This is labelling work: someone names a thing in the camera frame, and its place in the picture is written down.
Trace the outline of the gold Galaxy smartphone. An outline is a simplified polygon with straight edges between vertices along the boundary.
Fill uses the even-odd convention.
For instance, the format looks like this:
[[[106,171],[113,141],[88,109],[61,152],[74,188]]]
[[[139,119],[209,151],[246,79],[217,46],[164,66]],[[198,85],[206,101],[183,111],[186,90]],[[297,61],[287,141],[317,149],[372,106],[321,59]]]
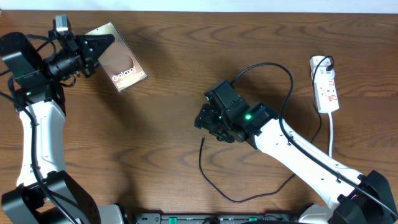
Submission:
[[[112,34],[114,42],[98,60],[115,89],[118,92],[123,92],[146,80],[148,78],[147,72],[112,22],[87,33],[87,35],[105,34]]]

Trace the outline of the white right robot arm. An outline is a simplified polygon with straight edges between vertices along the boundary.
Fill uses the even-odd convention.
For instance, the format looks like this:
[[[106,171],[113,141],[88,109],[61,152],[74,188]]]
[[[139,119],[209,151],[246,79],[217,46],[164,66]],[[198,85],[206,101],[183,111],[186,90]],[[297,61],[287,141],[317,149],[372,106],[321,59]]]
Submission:
[[[232,85],[222,80],[209,88],[195,118],[217,140],[246,142],[300,177],[325,202],[311,205],[299,223],[395,223],[397,207],[388,180],[373,170],[368,175],[326,155],[296,133],[264,103],[249,106]]]

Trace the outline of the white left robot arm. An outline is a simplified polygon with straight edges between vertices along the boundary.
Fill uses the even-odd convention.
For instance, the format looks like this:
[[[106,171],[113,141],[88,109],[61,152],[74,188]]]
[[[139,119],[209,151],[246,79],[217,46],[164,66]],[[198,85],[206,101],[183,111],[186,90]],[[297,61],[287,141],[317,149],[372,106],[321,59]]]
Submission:
[[[24,132],[21,173],[16,188],[3,194],[2,209],[13,223],[122,223],[118,205],[97,205],[67,173],[63,150],[63,90],[78,76],[94,74],[114,37],[51,30],[44,44],[62,48],[47,58],[40,56],[33,39],[20,32],[1,37],[1,58],[12,73],[7,99]]]

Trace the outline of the black charger plug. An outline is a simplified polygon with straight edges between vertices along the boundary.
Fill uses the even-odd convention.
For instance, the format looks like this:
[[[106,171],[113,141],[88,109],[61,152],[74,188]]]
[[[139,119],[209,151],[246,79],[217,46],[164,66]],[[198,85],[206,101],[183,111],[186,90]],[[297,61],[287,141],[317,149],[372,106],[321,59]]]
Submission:
[[[332,71],[333,67],[334,67],[334,65],[330,64],[329,66],[327,66],[326,71]]]

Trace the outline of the white power strip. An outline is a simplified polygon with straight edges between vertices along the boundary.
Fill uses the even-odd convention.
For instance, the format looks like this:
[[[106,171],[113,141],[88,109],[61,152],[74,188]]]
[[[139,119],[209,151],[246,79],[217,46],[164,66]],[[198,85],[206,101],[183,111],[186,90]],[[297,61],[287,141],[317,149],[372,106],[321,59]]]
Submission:
[[[334,67],[332,71],[326,71],[330,64],[333,64],[331,56],[316,55],[310,59],[315,105],[318,112],[323,114],[332,113],[339,109]]]

